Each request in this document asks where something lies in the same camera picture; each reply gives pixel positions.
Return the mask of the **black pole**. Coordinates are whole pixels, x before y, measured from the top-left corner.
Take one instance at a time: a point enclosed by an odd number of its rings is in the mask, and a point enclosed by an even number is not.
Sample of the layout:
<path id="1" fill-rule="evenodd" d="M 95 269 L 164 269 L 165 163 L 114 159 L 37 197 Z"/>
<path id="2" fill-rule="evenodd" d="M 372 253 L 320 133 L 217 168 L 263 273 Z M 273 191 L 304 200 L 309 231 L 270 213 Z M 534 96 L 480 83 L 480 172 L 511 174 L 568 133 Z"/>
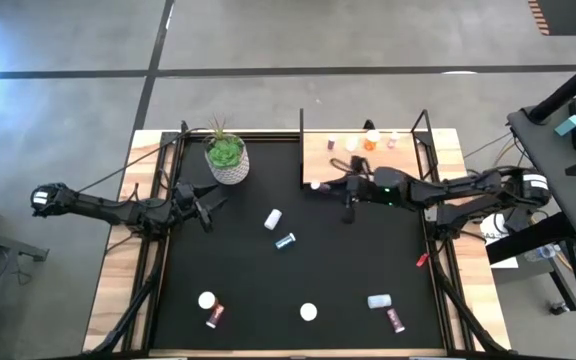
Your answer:
<path id="1" fill-rule="evenodd" d="M 547 118 L 576 96 L 576 74 L 527 113 L 530 122 L 541 125 Z"/>

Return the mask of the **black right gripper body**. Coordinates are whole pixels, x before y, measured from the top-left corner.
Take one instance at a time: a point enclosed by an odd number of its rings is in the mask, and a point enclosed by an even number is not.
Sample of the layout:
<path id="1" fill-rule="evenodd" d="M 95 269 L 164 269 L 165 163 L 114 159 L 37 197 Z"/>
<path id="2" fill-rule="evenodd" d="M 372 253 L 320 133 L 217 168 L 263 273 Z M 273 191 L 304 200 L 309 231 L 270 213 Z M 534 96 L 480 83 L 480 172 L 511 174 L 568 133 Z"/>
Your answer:
<path id="1" fill-rule="evenodd" d="M 355 203 L 357 200 L 358 198 L 355 192 L 347 192 L 344 195 L 344 212 L 342 215 L 342 222 L 344 224 L 352 224 L 355 221 Z"/>

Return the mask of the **maroon medicine bottle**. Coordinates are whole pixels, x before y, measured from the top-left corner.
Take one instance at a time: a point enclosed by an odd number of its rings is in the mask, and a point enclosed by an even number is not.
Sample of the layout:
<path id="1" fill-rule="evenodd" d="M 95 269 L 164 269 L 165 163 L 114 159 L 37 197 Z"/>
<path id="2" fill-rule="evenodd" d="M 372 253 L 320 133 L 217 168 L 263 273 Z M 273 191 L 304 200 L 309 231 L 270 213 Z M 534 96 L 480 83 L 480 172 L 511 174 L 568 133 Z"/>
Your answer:
<path id="1" fill-rule="evenodd" d="M 403 325 L 403 323 L 401 322 L 396 310 L 394 308 L 389 308 L 386 311 L 386 314 L 388 316 L 388 319 L 393 327 L 393 330 L 396 333 L 400 333 L 403 332 L 405 330 L 405 326 Z"/>

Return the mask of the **red brown medicine bottle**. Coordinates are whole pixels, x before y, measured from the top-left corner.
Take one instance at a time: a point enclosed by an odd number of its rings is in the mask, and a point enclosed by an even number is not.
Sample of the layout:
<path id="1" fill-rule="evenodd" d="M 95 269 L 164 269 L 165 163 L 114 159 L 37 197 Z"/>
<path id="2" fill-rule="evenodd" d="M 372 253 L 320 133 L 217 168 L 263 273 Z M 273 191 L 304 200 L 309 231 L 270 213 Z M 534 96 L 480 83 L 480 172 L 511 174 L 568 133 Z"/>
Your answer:
<path id="1" fill-rule="evenodd" d="M 224 312 L 224 306 L 223 305 L 221 305 L 221 304 L 215 305 L 209 319 L 205 322 L 205 324 L 208 327 L 215 329 L 219 323 L 219 320 L 220 320 L 223 312 Z"/>

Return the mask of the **succulent in triangle-patterned pot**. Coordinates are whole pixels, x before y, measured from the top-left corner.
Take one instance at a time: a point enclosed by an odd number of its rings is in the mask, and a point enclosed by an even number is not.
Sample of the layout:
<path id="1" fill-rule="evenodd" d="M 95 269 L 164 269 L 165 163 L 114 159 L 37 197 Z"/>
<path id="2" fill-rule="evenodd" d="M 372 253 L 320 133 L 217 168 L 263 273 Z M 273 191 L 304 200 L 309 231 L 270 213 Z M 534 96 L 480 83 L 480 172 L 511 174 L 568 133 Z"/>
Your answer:
<path id="1" fill-rule="evenodd" d="M 225 129 L 226 119 L 214 116 L 211 132 L 204 138 L 205 159 L 215 180 L 223 185 L 241 183 L 248 175 L 250 162 L 245 142 Z"/>

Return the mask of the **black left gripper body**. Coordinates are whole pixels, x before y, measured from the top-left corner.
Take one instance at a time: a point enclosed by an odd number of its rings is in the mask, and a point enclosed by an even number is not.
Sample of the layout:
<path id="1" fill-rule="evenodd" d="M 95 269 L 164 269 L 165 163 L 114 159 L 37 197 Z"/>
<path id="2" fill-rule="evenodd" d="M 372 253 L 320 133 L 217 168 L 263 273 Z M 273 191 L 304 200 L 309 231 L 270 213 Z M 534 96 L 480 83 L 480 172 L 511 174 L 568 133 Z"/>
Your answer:
<path id="1" fill-rule="evenodd" d="M 204 205 L 198 197 L 193 198 L 193 214 L 206 233 L 213 231 L 212 210 L 210 205 Z"/>

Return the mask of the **black table mat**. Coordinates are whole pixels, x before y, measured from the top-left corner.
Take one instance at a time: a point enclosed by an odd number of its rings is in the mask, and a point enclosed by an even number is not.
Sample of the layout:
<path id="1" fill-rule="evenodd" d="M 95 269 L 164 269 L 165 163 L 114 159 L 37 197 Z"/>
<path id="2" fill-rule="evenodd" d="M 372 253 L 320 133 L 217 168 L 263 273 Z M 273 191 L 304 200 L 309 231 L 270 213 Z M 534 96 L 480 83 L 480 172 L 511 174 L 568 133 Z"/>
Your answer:
<path id="1" fill-rule="evenodd" d="M 419 216 L 405 209 L 360 203 L 352 224 L 333 196 L 300 186 L 299 146 L 252 143 L 250 172 L 221 187 L 206 203 L 227 197 L 206 233 L 186 221 L 170 240 L 154 347 L 186 350 L 439 349 L 443 345 Z M 264 221 L 282 217 L 273 230 Z M 275 242 L 293 233 L 281 250 Z M 199 307 L 204 291 L 224 312 Z M 367 297 L 389 294 L 390 307 L 370 309 Z M 313 303 L 317 317 L 299 313 Z M 386 311 L 405 326 L 396 333 Z"/>

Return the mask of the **dark grey desk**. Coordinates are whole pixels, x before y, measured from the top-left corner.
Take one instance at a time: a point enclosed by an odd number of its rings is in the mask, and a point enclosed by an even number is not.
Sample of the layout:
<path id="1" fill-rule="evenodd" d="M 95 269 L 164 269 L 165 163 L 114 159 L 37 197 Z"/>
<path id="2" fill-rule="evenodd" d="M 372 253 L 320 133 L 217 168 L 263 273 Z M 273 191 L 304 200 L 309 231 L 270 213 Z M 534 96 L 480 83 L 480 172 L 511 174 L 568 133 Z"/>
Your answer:
<path id="1" fill-rule="evenodd" d="M 560 107 L 541 125 L 527 117 L 534 107 L 512 112 L 507 120 L 533 165 L 549 181 L 560 211 L 490 245 L 487 254 L 492 264 L 552 242 L 564 241 L 566 247 L 576 244 L 576 176 L 565 174 L 576 164 L 576 150 L 568 135 L 561 137 L 554 131 L 568 117 L 569 106 Z"/>

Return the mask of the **clear water bottle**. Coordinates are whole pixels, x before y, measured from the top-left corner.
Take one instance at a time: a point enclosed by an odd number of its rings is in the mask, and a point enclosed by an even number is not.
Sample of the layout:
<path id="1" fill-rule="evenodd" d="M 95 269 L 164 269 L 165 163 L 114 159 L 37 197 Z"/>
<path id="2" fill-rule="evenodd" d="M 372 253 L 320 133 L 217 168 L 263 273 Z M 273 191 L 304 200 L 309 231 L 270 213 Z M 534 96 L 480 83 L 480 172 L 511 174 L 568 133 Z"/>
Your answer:
<path id="1" fill-rule="evenodd" d="M 539 262 L 555 257 L 559 250 L 558 245 L 547 244 L 526 252 L 524 257 L 528 262 Z"/>

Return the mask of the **teal box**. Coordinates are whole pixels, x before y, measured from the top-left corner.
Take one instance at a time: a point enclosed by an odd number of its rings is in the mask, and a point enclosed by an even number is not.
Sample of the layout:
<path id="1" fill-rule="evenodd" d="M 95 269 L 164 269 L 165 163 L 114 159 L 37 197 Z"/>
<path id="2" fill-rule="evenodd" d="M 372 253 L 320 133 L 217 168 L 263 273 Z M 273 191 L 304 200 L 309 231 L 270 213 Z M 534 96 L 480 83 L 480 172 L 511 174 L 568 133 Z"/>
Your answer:
<path id="1" fill-rule="evenodd" d="M 576 115 L 571 115 L 556 126 L 554 131 L 557 135 L 563 137 L 571 133 L 574 129 L 576 129 Z"/>

